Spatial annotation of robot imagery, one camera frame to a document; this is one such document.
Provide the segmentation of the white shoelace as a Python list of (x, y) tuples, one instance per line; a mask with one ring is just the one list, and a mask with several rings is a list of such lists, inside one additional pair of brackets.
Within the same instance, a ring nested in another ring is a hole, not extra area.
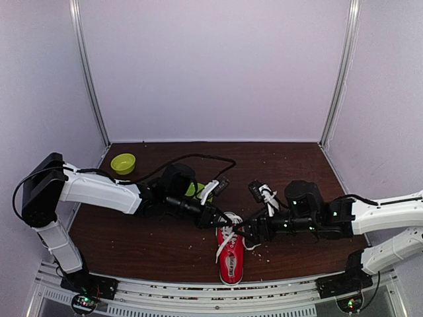
[(219, 235), (223, 238), (221, 242), (218, 243), (218, 248), (215, 253), (215, 262), (217, 263), (220, 257), (220, 254), (222, 253), (223, 249), (226, 247), (226, 245), (235, 242), (235, 239), (237, 237), (237, 234), (233, 232), (232, 226), (241, 224), (243, 219), (232, 213), (232, 212), (225, 212), (225, 215), (229, 217), (229, 219), (232, 221), (232, 224), (228, 227), (221, 227), (216, 229), (215, 235), (218, 238)]

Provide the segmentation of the red canvas sneaker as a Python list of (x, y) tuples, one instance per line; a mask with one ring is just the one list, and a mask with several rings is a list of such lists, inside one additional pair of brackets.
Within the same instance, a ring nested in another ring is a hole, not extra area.
[[(219, 235), (218, 243), (223, 238)], [(232, 242), (223, 249), (217, 264), (219, 264), (219, 277), (222, 283), (230, 286), (237, 285), (243, 278), (245, 246), (241, 237), (237, 235), (235, 242)]]

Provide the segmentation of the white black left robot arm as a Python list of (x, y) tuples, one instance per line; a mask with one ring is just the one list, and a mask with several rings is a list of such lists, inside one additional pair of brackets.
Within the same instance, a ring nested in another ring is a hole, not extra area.
[(214, 178), (200, 189), (195, 171), (181, 161), (181, 157), (172, 159), (146, 176), (129, 181), (117, 180), (97, 168), (77, 168), (66, 163), (61, 154), (50, 153), (16, 186), (22, 191), (22, 207), (14, 212), (37, 232), (65, 280), (76, 288), (89, 288), (92, 281), (85, 259), (56, 213), (61, 201), (138, 217), (170, 213), (192, 219), (199, 229), (232, 224), (223, 211), (208, 201), (219, 180)]

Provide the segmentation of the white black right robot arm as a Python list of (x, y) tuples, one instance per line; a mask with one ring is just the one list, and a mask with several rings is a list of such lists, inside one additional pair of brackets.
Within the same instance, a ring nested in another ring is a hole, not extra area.
[(311, 232), (318, 238), (340, 240), (368, 232), (403, 228), (376, 246), (350, 254), (345, 272), (372, 276), (422, 250), (422, 192), (370, 200), (349, 194), (331, 202), (317, 189), (286, 191), (288, 210), (258, 213), (233, 226), (233, 232), (253, 244), (277, 234)]

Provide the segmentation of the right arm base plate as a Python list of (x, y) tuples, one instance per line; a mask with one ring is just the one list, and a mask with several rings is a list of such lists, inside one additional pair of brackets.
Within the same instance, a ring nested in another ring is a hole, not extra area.
[(316, 281), (321, 299), (358, 292), (373, 285), (372, 276), (363, 271), (345, 271), (336, 275), (320, 277)]

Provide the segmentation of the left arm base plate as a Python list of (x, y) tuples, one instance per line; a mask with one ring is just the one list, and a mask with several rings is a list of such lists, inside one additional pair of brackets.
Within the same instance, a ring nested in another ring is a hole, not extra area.
[(64, 273), (60, 287), (96, 299), (113, 300), (118, 288), (118, 281), (113, 278), (78, 271), (70, 274)]

